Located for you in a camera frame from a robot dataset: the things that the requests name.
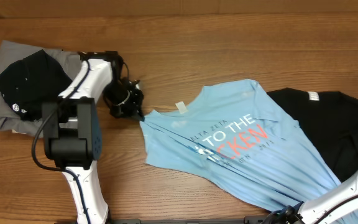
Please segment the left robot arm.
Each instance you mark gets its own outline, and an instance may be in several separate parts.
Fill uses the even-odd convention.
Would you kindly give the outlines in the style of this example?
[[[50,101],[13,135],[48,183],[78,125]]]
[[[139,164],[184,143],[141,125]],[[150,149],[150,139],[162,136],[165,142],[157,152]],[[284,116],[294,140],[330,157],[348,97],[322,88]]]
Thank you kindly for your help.
[[[81,70],[56,100],[42,105],[42,124],[35,140],[44,139],[45,155],[70,186],[76,223],[112,223],[101,191],[97,161],[102,134],[96,105],[102,99],[115,118],[144,120],[144,95],[138,80],[122,77],[127,67],[116,51],[82,52]]]

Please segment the light blue printed t-shirt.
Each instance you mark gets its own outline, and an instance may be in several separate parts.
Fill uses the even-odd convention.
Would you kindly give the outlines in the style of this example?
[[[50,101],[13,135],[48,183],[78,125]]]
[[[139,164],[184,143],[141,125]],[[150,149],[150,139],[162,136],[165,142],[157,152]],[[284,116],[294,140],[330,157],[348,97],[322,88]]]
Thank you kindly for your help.
[[[266,210],[314,200],[341,182],[292,164],[316,148],[255,80],[205,86],[183,109],[153,111],[140,124],[149,165],[208,179]]]

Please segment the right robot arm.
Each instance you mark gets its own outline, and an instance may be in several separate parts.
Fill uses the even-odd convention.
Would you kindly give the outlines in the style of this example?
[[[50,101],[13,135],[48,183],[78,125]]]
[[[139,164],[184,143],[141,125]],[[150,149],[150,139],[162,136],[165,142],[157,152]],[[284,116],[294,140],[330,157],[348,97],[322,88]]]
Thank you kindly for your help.
[[[338,187],[317,199],[272,212],[262,224],[330,224],[355,210],[358,210],[358,170]]]

